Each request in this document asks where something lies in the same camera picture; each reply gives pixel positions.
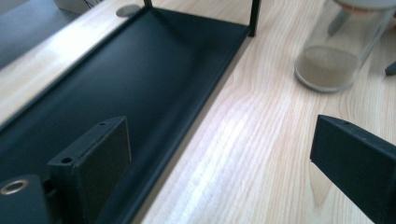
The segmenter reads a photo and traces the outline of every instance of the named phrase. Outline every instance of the screw hole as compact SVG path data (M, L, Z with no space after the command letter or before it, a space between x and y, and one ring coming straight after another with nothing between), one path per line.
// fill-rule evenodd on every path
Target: screw hole
M117 10L116 14L118 17L121 18L132 17L139 10L140 10L140 6L136 4L132 4L125 7L121 7L119 10Z
M10 195L10 194L17 193L17 192L23 190L24 188L27 187L28 184L29 184L29 181L27 181L26 179L12 181L11 183L8 183L4 187L2 187L0 192L1 192L1 194L4 194L4 195Z
M64 158L64 159L62 160L62 163L69 163L69 162L71 162L72 160L73 160L73 159L67 157L67 158Z

